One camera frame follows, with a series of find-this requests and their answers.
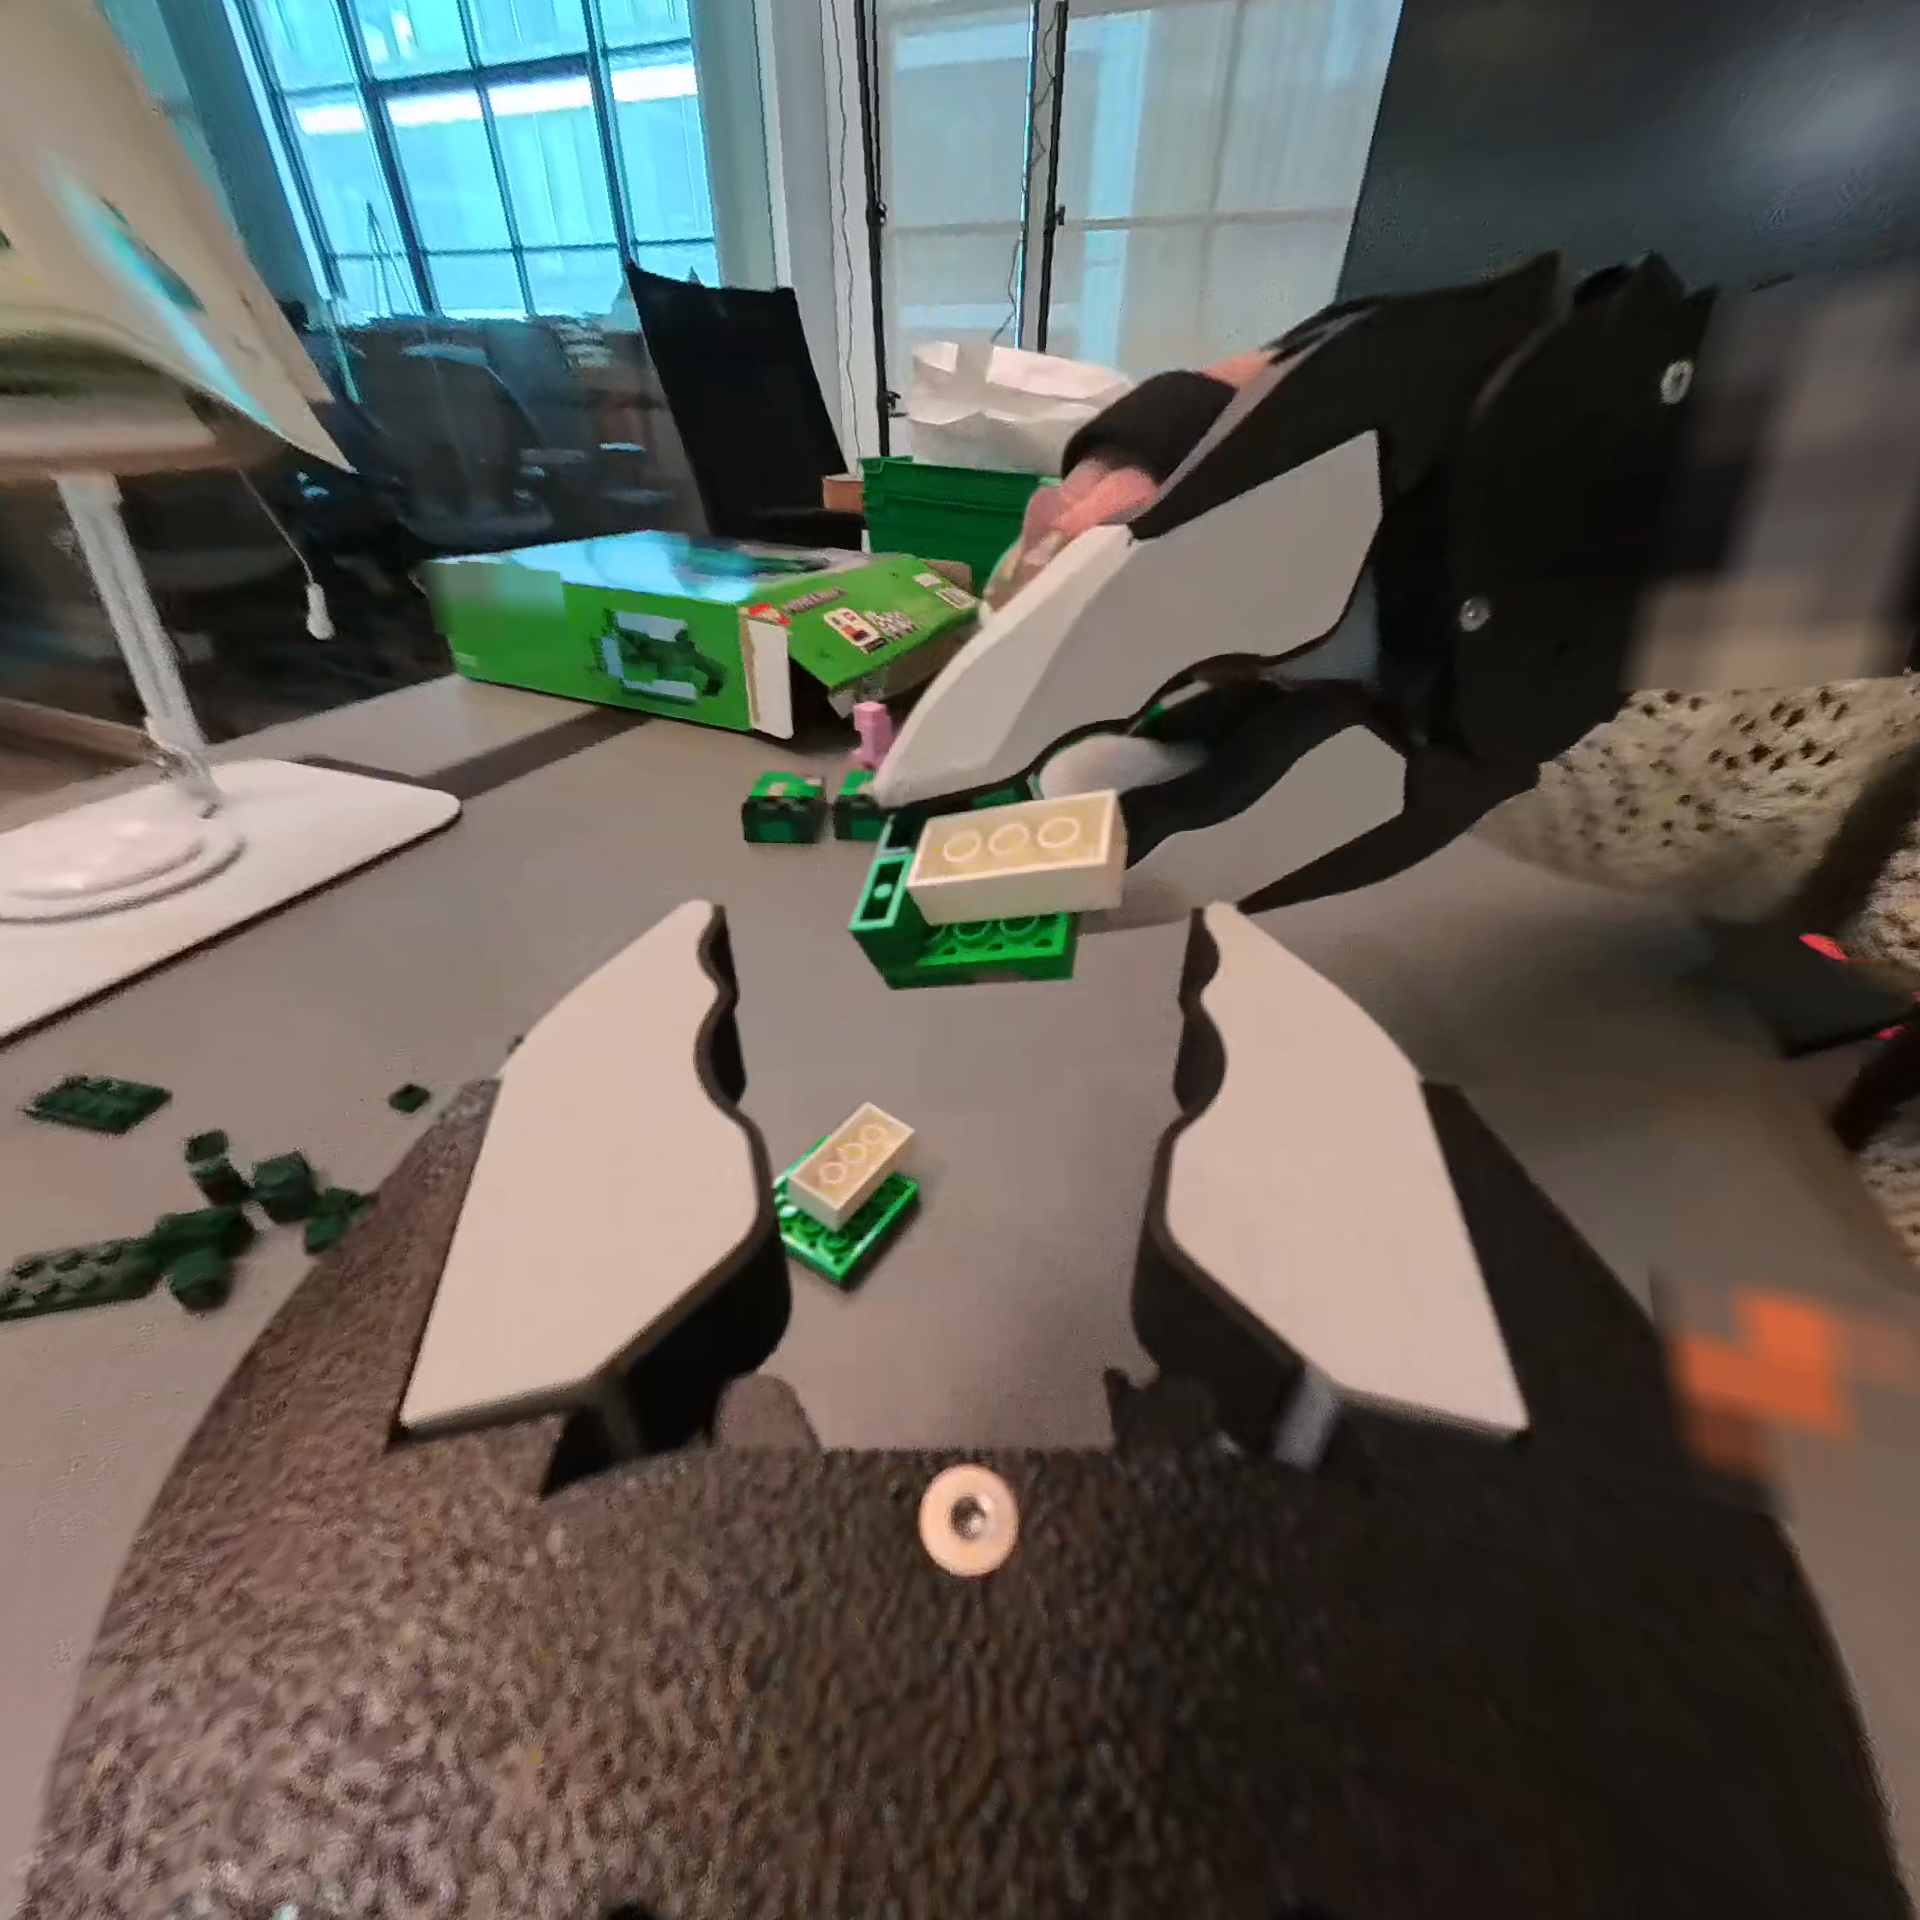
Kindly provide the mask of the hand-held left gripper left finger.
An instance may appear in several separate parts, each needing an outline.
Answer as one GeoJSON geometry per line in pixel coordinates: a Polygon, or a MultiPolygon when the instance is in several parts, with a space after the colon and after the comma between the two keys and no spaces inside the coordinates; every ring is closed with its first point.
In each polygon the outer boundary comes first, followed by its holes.
{"type": "Polygon", "coordinates": [[[793,1317],[725,909],[691,898],[506,1054],[395,1406],[405,1433],[704,1433],[793,1317]]]}

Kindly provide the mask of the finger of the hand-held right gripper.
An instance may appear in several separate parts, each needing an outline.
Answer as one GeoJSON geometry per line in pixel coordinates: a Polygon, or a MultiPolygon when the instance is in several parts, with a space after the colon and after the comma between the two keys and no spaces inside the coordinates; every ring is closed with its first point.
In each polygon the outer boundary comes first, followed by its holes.
{"type": "Polygon", "coordinates": [[[1299,726],[1218,742],[1090,734],[1052,752],[1034,791],[1115,791],[1119,904],[1242,904],[1402,817],[1406,756],[1369,727],[1306,745],[1299,726]]]}
{"type": "Polygon", "coordinates": [[[1013,783],[1209,659],[1314,648],[1354,600],[1381,515],[1366,432],[1169,534],[1082,534],[936,673],[874,779],[878,804],[1013,783]]]}

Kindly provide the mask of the green lego plate cream brick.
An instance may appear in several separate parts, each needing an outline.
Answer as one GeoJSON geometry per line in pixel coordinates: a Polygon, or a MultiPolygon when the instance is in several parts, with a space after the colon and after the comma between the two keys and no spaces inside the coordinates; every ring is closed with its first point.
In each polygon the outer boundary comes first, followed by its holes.
{"type": "Polygon", "coordinates": [[[793,1261],[851,1295],[920,1208],[920,1131],[857,1109],[773,1178],[773,1227],[793,1261]]]}
{"type": "Polygon", "coordinates": [[[1119,791],[892,814],[847,918],[882,984],[1067,981],[1075,928],[1123,895],[1119,791]]]}

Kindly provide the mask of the dark green lego piece pile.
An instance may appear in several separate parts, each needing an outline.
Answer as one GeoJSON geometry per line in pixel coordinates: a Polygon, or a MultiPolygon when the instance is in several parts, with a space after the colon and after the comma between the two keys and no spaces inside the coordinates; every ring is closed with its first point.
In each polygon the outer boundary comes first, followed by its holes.
{"type": "Polygon", "coordinates": [[[301,1151],[246,1166],[225,1128],[188,1139],[183,1169],[198,1197],[191,1208],[156,1214],[131,1235],[9,1251],[0,1318],[32,1325],[140,1302],[156,1291],[178,1313],[206,1317],[228,1302],[243,1261],[270,1230],[292,1230],[306,1258],[323,1258],[379,1206],[376,1187],[323,1178],[301,1151]]]}

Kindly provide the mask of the person's right forearm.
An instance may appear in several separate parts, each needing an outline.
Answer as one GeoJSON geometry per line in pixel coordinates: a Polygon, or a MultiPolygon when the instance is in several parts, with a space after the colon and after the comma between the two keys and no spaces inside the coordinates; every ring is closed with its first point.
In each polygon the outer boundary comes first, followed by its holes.
{"type": "Polygon", "coordinates": [[[1829,936],[1920,969],[1920,682],[1630,694],[1477,837],[1708,922],[1829,936]]]}

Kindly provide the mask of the large green creeper build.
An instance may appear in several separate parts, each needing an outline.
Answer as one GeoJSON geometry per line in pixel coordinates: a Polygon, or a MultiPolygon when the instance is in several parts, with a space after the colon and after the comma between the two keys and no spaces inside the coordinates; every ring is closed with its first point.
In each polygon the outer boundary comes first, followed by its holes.
{"type": "Polygon", "coordinates": [[[1021,541],[1021,518],[1046,478],[1017,467],[950,467],[910,455],[860,462],[860,515],[874,553],[906,553],[920,564],[950,564],[967,569],[977,597],[1010,546],[1021,541]]]}

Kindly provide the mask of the dark green flat lego plate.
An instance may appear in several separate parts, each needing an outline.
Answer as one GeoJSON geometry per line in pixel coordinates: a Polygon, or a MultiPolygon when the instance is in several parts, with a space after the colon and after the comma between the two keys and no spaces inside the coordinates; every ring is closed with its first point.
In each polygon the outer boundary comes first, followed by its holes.
{"type": "Polygon", "coordinates": [[[89,1078],[71,1075],[55,1086],[29,1096],[23,1117],[39,1125],[77,1128],[89,1139],[127,1139],[138,1125],[156,1117],[173,1096],[165,1086],[131,1081],[131,1078],[89,1078]]]}

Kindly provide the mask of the green lego set box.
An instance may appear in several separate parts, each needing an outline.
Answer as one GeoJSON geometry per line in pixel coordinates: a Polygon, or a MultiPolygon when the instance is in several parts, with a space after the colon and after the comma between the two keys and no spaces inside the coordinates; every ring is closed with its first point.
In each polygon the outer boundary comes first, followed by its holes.
{"type": "Polygon", "coordinates": [[[436,556],[421,587],[470,682],[768,742],[910,694],[977,616],[906,553],[676,534],[436,556]]]}

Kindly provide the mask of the lego instruction booklet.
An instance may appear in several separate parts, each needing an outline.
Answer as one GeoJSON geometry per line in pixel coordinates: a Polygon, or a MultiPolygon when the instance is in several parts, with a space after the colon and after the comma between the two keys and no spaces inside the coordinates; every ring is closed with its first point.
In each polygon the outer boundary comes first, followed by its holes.
{"type": "Polygon", "coordinates": [[[319,367],[99,3],[0,9],[5,346],[144,367],[306,462],[319,367]]]}

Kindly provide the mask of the person's right hand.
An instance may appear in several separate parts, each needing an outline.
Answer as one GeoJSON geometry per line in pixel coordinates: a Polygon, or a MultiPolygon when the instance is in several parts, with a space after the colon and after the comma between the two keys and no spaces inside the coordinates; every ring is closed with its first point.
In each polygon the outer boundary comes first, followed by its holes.
{"type": "Polygon", "coordinates": [[[1130,524],[1143,511],[1231,400],[1277,358],[1282,346],[1268,342],[1199,372],[1149,375],[1115,396],[1115,404],[1067,439],[1059,481],[1031,495],[1021,537],[977,594],[983,605],[1000,611],[1013,600],[1082,534],[1130,524]]]}

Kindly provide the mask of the white plastic bag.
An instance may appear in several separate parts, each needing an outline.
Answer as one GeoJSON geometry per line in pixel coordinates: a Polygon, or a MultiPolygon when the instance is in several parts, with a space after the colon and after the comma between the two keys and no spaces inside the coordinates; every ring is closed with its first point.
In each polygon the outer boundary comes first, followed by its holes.
{"type": "Polygon", "coordinates": [[[1067,439],[1133,394],[1123,372],[983,342],[910,351],[906,455],[941,467],[1059,478],[1067,439]]]}

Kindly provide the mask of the black light stand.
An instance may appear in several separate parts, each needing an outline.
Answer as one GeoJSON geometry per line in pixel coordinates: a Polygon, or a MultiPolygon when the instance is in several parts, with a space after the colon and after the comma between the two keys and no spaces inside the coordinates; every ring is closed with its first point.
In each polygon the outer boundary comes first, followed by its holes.
{"type": "Polygon", "coordinates": [[[1059,203],[1059,130],[1064,130],[1064,69],[1067,69],[1067,3],[1034,3],[1031,44],[1031,115],[1026,115],[1026,250],[1021,250],[1021,351],[1046,351],[1052,275],[1059,203]]]}
{"type": "Polygon", "coordinates": [[[889,388],[889,351],[884,351],[884,283],[882,283],[882,240],[884,240],[884,200],[882,200],[882,96],[878,96],[878,3],[851,3],[857,35],[857,111],[860,111],[860,216],[866,216],[866,250],[869,250],[869,306],[874,306],[874,384],[878,384],[878,455],[892,452],[892,388],[889,388]]]}

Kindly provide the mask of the black office chair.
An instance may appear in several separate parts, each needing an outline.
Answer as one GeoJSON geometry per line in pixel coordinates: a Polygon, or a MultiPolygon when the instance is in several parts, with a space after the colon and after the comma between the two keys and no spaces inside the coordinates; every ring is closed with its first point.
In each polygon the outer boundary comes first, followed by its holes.
{"type": "Polygon", "coordinates": [[[841,448],[795,292],[676,283],[633,262],[625,287],[705,534],[860,549],[866,515],[824,506],[841,448]]]}

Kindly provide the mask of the white book stand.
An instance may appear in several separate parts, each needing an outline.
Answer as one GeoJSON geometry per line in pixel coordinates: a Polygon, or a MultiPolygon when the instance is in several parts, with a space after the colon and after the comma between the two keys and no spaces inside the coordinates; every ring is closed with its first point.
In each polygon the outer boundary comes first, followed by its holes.
{"type": "Polygon", "coordinates": [[[312,762],[209,762],[114,481],[216,452],[214,425],[165,400],[103,408],[9,396],[0,418],[5,467],[48,478],[79,537],[161,768],[156,783],[5,829],[0,1031],[23,1041],[451,829],[464,804],[437,789],[312,762]]]}

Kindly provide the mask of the dark object red mark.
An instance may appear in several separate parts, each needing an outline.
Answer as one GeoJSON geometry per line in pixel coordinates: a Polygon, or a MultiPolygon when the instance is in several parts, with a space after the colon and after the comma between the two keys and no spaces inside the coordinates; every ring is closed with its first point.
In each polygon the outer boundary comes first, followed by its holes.
{"type": "Polygon", "coordinates": [[[1718,987],[1747,999],[1778,1054],[1809,1059],[1867,1049],[1833,1096],[1828,1125],[1849,1156],[1867,1151],[1920,1096],[1917,991],[1886,984],[1828,936],[1778,922],[1708,922],[1718,987]]]}

